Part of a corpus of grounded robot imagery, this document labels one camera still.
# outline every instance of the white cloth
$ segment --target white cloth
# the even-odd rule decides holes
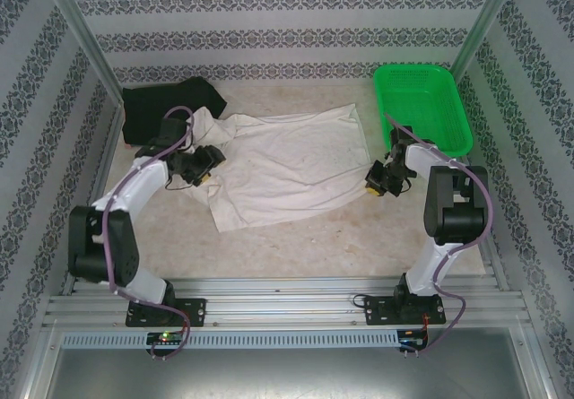
[[[194,145],[215,145],[227,161],[186,190],[211,208],[218,231],[295,221],[365,194],[370,167],[354,105],[279,117],[195,114]]]

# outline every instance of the black mounting plate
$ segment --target black mounting plate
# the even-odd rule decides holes
[[[411,295],[400,308],[392,296],[365,296],[364,302],[367,325],[422,325],[424,314],[428,316],[429,325],[444,325],[447,322],[438,294]]]
[[[203,327],[205,321],[205,299],[176,299],[175,308],[187,314],[190,327]],[[146,307],[129,302],[126,315],[127,327],[181,327],[183,318],[164,309]]]

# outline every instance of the green basket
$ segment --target green basket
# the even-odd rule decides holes
[[[383,138],[390,150],[388,113],[450,157],[470,152],[473,136],[452,74],[437,65],[383,65],[374,75]]]

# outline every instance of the black cloth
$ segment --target black cloth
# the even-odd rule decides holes
[[[156,137],[163,116],[174,106],[187,106],[192,111],[205,106],[214,118],[218,118],[227,102],[204,78],[193,77],[176,85],[160,85],[128,89],[122,92],[126,122],[124,142],[130,145],[145,145]],[[172,117],[187,119],[183,110]]]

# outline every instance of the purple cable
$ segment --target purple cable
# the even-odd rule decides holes
[[[147,166],[149,166],[153,162],[155,162],[155,161],[161,159],[162,157],[168,155],[169,153],[177,150],[177,148],[179,146],[181,146],[182,143],[185,143],[187,138],[189,136],[191,136],[191,132],[192,132],[193,127],[194,127],[194,113],[193,113],[193,111],[190,108],[187,108],[185,106],[176,106],[175,108],[171,108],[170,110],[168,110],[168,112],[165,114],[164,117],[165,118],[169,117],[176,110],[185,110],[189,114],[189,117],[191,119],[191,123],[189,124],[186,133],[181,137],[181,139],[179,139],[177,142],[175,142],[173,145],[171,145],[170,148],[166,148],[165,150],[163,150],[159,154],[156,154],[153,157],[151,157],[149,160],[146,160],[141,166],[139,166],[137,169],[132,170],[121,181],[119,181],[119,184],[117,184],[117,186],[113,190],[108,202],[106,203],[106,207],[104,208],[104,213],[103,213],[102,220],[101,220],[101,228],[102,228],[101,236],[102,236],[103,241],[104,241],[104,255],[106,257],[106,267],[108,268],[109,290],[112,293],[117,294],[118,296],[121,296],[122,298],[130,300],[134,303],[138,303],[140,305],[145,305],[148,307],[153,307],[153,308],[158,308],[158,309],[164,309],[164,310],[173,312],[174,314],[177,314],[178,316],[182,317],[184,320],[184,325],[183,325],[183,329],[182,329],[182,333],[184,330],[186,331],[186,336],[185,336],[184,340],[181,341],[178,348],[176,348],[174,351],[172,351],[167,356],[162,357],[161,358],[162,360],[170,359],[170,358],[174,357],[176,354],[178,354],[181,350],[183,350],[183,347],[187,343],[187,340],[189,339],[189,335],[190,335],[191,323],[189,322],[189,317],[187,316],[187,314],[185,312],[180,311],[179,309],[175,309],[175,308],[168,307],[166,305],[162,305],[162,304],[158,304],[158,303],[148,302],[146,300],[139,300],[139,299],[135,298],[134,296],[130,296],[129,294],[124,293],[123,291],[120,291],[117,289],[116,279],[114,277],[114,262],[113,262],[112,257],[111,257],[111,249],[109,246],[108,220],[109,220],[109,211],[111,210],[111,207],[113,206],[113,204],[116,202],[117,195],[127,185],[127,183],[130,181],[130,179],[132,179],[141,170],[143,170],[144,168],[146,168]],[[152,355],[153,359],[155,359],[157,357],[155,354],[153,354],[153,350],[155,349],[155,345],[156,344],[153,344],[152,349],[151,349],[151,355]]]
[[[448,291],[444,291],[439,287],[440,271],[445,266],[445,264],[447,263],[449,258],[452,257],[455,253],[458,253],[460,251],[463,251],[464,249],[473,247],[474,245],[478,245],[483,240],[486,239],[486,236],[491,231],[492,219],[494,217],[494,210],[492,208],[492,199],[488,193],[488,190],[486,189],[486,186],[463,163],[456,161],[455,159],[451,159],[450,157],[447,156],[447,154],[441,152],[440,150],[438,150],[437,148],[435,148],[431,144],[424,142],[420,137],[416,136],[413,132],[409,131],[407,128],[398,124],[391,116],[388,115],[388,113],[385,113],[385,117],[388,119],[388,122],[391,123],[394,127],[400,128],[406,134],[411,136],[416,142],[420,143],[424,148],[426,148],[427,150],[430,150],[431,152],[434,152],[439,158],[446,161],[449,165],[451,165],[457,169],[462,170],[479,187],[479,189],[483,193],[484,200],[486,201],[486,207],[487,207],[487,220],[486,220],[486,226],[484,227],[483,233],[481,233],[481,235],[478,238],[476,238],[475,240],[473,240],[472,242],[469,242],[467,244],[464,244],[463,246],[456,247],[456,248],[453,248],[450,251],[448,251],[447,254],[444,256],[444,258],[440,261],[439,265],[437,266],[437,268],[434,271],[434,274],[432,275],[432,285],[434,286],[435,290],[438,293],[442,294],[443,296],[447,296],[448,298],[460,300],[460,302],[462,303],[462,306],[460,308],[460,311],[458,311],[457,316],[450,322],[450,325],[448,325],[448,327],[445,329],[445,331],[442,333],[442,335],[439,336],[437,339],[435,339],[424,350],[421,350],[421,353],[424,353],[424,352],[427,352],[428,350],[432,349],[432,347],[434,347],[437,343],[440,343],[445,338],[445,336],[447,336],[447,334],[452,330],[452,328],[458,323],[458,321],[463,316],[463,314],[465,313],[465,310],[466,310],[465,298],[463,298],[462,296],[458,296],[457,294],[450,293]]]

